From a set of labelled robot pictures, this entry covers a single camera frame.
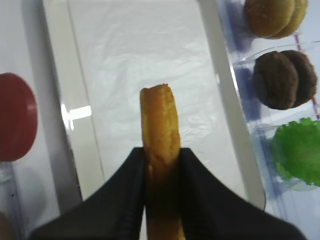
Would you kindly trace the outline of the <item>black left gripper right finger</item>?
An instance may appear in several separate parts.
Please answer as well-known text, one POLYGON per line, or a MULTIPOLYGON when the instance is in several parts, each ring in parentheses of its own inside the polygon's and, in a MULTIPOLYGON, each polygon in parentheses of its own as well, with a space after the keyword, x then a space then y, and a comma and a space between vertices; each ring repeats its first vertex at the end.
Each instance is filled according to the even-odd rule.
POLYGON ((179 153, 179 208, 187 240, 304 240, 294 225, 232 192, 189 148, 179 153))

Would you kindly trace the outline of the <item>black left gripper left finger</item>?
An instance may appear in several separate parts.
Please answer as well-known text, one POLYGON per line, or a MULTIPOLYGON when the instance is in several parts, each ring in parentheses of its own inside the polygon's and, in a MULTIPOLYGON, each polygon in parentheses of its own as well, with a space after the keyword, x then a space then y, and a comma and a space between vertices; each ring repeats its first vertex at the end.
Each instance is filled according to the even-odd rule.
POLYGON ((35 229, 31 240, 138 240, 145 205, 145 154, 132 149, 115 174, 83 203, 35 229))

